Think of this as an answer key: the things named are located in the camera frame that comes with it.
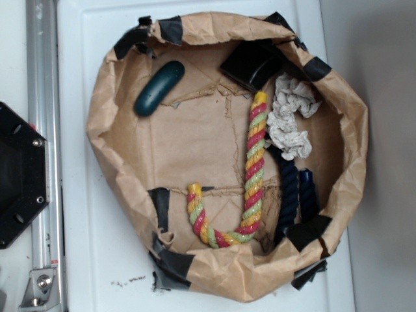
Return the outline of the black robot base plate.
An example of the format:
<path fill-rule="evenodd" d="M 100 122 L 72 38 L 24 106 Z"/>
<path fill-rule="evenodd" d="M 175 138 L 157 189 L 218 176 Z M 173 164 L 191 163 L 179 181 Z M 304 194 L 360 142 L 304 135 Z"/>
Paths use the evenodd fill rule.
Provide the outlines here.
<path fill-rule="evenodd" d="M 48 204 L 46 140 L 1 103 L 1 249 L 9 248 Z"/>

